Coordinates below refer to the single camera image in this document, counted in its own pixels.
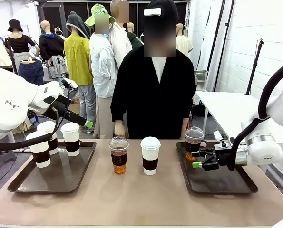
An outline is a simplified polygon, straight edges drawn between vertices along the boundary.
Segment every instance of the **black bucket hat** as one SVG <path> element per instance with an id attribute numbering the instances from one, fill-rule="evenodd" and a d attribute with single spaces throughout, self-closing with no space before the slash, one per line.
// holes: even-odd
<path id="1" fill-rule="evenodd" d="M 12 19 L 12 20 L 9 21 L 9 28 L 8 28 L 8 31 L 9 31 L 9 32 L 12 32 L 13 29 L 17 29 L 17 30 L 19 30 L 20 32 L 23 31 L 22 28 L 21 28 L 21 23 L 20 23 L 18 20 Z"/>

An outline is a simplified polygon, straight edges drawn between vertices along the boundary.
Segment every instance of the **table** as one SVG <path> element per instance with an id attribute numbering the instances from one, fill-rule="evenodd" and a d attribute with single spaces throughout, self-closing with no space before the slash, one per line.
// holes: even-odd
<path id="1" fill-rule="evenodd" d="M 244 93 L 224 92 L 196 92 L 203 105 L 206 107 L 203 132 L 205 133 L 208 112 L 221 126 L 224 133 L 236 137 L 241 131 L 241 122 L 247 120 L 257 112 L 259 101 L 251 95 Z M 283 144 L 283 127 L 273 119 L 267 120 L 274 138 L 278 144 Z"/>
<path id="2" fill-rule="evenodd" d="M 109 140 L 96 142 L 80 188 L 71 194 L 20 195 L 0 190 L 0 224 L 22 226 L 271 226 L 283 219 L 283 195 L 257 166 L 244 169 L 259 188 L 251 195 L 190 193 L 176 143 L 161 140 L 154 176 L 143 173 L 140 140 L 129 140 L 127 172 L 113 172 Z"/>

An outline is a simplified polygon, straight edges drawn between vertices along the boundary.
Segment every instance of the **plastic cup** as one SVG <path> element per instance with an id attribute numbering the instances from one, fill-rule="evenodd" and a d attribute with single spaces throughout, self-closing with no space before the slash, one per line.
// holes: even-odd
<path id="1" fill-rule="evenodd" d="M 74 157 L 80 153 L 79 125 L 67 123 L 61 127 L 68 156 Z"/>
<path id="2" fill-rule="evenodd" d="M 124 174 L 127 170 L 128 141 L 124 137 L 114 137 L 108 146 L 111 149 L 114 172 Z"/>
<path id="3" fill-rule="evenodd" d="M 36 131 L 32 132 L 26 136 L 26 140 L 37 138 L 43 135 L 46 135 L 45 131 Z M 44 168 L 50 165 L 50 156 L 49 156 L 49 146 L 48 142 L 41 142 L 30 146 L 32 152 L 33 160 L 35 161 L 38 168 Z"/>
<path id="4" fill-rule="evenodd" d="M 191 127 L 185 132 L 185 151 L 186 158 L 189 161 L 195 162 L 196 157 L 191 153 L 199 151 L 200 143 L 204 138 L 204 133 L 199 127 Z"/>
<path id="5" fill-rule="evenodd" d="M 155 137 L 146 137 L 141 141 L 143 172 L 154 175 L 158 166 L 160 141 Z"/>
<path id="6" fill-rule="evenodd" d="M 37 126 L 38 131 L 45 131 L 46 133 L 52 133 L 55 129 L 55 123 L 52 121 L 45 121 L 43 123 L 40 123 Z M 57 139 L 57 133 L 54 133 L 52 135 L 52 140 L 48 141 L 49 146 L 49 154 L 53 155 L 58 152 L 58 139 Z"/>

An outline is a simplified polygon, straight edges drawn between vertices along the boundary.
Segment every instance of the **tray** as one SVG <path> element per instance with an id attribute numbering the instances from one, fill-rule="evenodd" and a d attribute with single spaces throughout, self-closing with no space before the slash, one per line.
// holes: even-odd
<path id="1" fill-rule="evenodd" d="M 95 146 L 95 142 L 80 141 L 80 154 L 69 157 L 64 142 L 58 142 L 59 152 L 50 156 L 49 166 L 39 169 L 31 160 L 8 186 L 8 191 L 39 194 L 73 192 L 82 182 Z"/>
<path id="2" fill-rule="evenodd" d="M 207 144 L 206 148 L 213 148 L 215 144 L 203 142 Z M 211 171 L 194 169 L 192 162 L 185 157 L 185 142 L 178 142 L 176 146 L 185 182 L 191 191 L 211 194 L 251 194 L 258 191 L 255 183 L 241 166 L 237 166 L 234 171 L 228 170 L 226 166 Z"/>

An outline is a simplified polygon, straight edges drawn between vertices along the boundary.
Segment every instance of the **hand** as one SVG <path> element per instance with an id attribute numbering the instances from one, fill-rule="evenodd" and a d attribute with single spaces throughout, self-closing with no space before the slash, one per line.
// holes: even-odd
<path id="1" fill-rule="evenodd" d="M 116 136 L 126 136 L 126 128 L 123 126 L 123 122 L 121 120 L 115 121 L 115 135 Z"/>

